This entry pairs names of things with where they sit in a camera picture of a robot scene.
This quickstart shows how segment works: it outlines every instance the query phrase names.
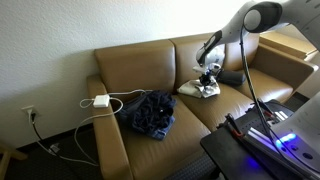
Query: couch cushion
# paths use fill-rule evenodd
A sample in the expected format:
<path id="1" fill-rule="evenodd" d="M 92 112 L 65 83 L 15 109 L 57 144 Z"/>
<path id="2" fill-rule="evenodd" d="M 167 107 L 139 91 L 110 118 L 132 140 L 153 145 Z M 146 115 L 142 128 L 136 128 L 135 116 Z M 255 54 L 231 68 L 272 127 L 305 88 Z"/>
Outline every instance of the couch cushion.
<path id="1" fill-rule="evenodd" d="M 205 124 L 210 131 L 225 121 L 225 116 L 231 113 L 236 119 L 245 114 L 252 100 L 225 84 L 219 84 L 221 93 L 209 98 L 195 98 L 179 94 L 186 106 Z"/>
<path id="2" fill-rule="evenodd" d="M 257 98 L 261 98 L 263 101 L 276 99 L 285 102 L 291 96 L 293 89 L 290 85 L 254 68 L 249 68 L 249 73 Z M 247 80 L 235 89 L 252 99 Z"/>
<path id="3" fill-rule="evenodd" d="M 128 128 L 122 129 L 124 145 L 135 179 L 163 179 L 173 173 L 186 157 L 199 151 L 203 152 L 200 140 L 210 131 L 179 97 L 174 98 L 177 100 L 173 114 L 175 122 L 163 141 Z"/>
<path id="4" fill-rule="evenodd" d="M 109 93 L 135 89 L 173 91 L 175 57 L 169 40 L 97 49 L 95 56 Z"/>
<path id="5" fill-rule="evenodd" d="M 243 45 L 248 64 L 254 59 L 258 44 L 259 34 L 248 34 L 244 38 Z M 223 62 L 223 68 L 232 71 L 243 69 L 239 42 L 228 43 L 225 48 L 226 57 Z"/>
<path id="6" fill-rule="evenodd" d="M 196 60 L 198 50 L 203 43 L 212 36 L 212 33 L 186 36 L 170 39 L 176 49 L 176 83 L 175 90 L 189 80 L 199 79 L 201 74 L 192 70 L 194 66 L 199 66 Z"/>

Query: folded cloth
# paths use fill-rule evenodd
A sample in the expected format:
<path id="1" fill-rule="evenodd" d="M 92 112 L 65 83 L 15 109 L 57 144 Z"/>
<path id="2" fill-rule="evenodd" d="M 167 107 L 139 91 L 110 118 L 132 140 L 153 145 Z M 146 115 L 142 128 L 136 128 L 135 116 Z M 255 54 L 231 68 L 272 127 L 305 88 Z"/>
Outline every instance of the folded cloth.
<path id="1" fill-rule="evenodd" d="M 213 85 L 206 86 L 206 88 L 204 88 L 204 86 L 200 83 L 200 80 L 190 80 L 184 83 L 178 89 L 178 92 L 197 98 L 207 98 L 216 94 L 220 94 L 220 88 L 218 83 L 214 83 Z"/>
<path id="2" fill-rule="evenodd" d="M 134 130 L 162 140 L 175 120 L 175 105 L 176 100 L 169 93 L 151 91 L 125 103 L 117 116 Z"/>

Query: black table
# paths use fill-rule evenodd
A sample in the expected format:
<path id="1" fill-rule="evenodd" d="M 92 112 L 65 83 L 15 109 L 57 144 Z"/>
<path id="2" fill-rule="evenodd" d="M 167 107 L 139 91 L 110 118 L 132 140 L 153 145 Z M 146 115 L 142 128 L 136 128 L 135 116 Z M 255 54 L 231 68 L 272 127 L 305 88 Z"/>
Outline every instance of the black table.
<path id="1" fill-rule="evenodd" d="M 268 102 L 267 105 L 271 110 L 283 111 L 288 116 L 293 113 L 276 101 Z M 250 126 L 259 129 L 261 121 L 254 108 L 235 122 L 246 133 Z M 226 179 L 231 180 L 301 179 L 254 146 L 234 138 L 228 126 L 202 138 L 200 144 L 216 164 L 211 174 L 213 178 L 222 172 Z"/>

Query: white cloth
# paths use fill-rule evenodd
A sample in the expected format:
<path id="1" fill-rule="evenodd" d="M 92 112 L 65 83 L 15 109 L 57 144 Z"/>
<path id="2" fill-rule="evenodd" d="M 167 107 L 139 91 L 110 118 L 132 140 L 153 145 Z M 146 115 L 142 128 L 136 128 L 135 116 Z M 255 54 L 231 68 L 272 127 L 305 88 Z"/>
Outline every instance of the white cloth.
<path id="1" fill-rule="evenodd" d="M 212 95 L 220 94 L 220 88 L 218 83 L 214 83 L 212 86 L 206 86 L 206 88 L 204 88 L 199 80 L 191 80 L 184 83 L 178 89 L 178 92 L 197 98 L 207 98 Z"/>

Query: couch armrest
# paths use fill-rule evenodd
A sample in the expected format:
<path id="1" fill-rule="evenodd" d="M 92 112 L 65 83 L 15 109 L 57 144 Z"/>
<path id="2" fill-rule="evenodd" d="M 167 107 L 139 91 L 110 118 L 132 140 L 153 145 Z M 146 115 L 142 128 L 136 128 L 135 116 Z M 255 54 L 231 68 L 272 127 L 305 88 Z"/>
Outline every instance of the couch armrest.
<path id="1" fill-rule="evenodd" d="M 87 78 L 90 98 L 106 94 L 100 75 Z M 112 107 L 92 108 L 93 115 L 112 113 Z M 93 120 L 101 173 L 104 179 L 133 179 L 127 153 L 122 141 L 118 122 L 114 115 Z"/>
<path id="2" fill-rule="evenodd" d="M 317 65 L 264 44 L 259 44 L 250 67 L 289 84 L 293 92 L 318 70 Z"/>

